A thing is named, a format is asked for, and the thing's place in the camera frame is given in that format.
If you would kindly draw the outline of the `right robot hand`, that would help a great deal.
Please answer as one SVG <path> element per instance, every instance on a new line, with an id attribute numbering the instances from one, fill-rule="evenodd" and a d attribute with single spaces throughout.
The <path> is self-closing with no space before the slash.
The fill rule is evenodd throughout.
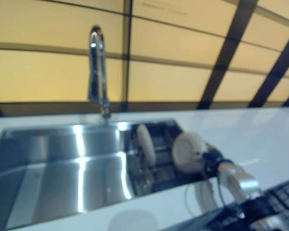
<path id="1" fill-rule="evenodd" d="M 222 153 L 213 145 L 206 142 L 204 145 L 203 159 L 207 166 L 217 167 L 224 157 Z"/>

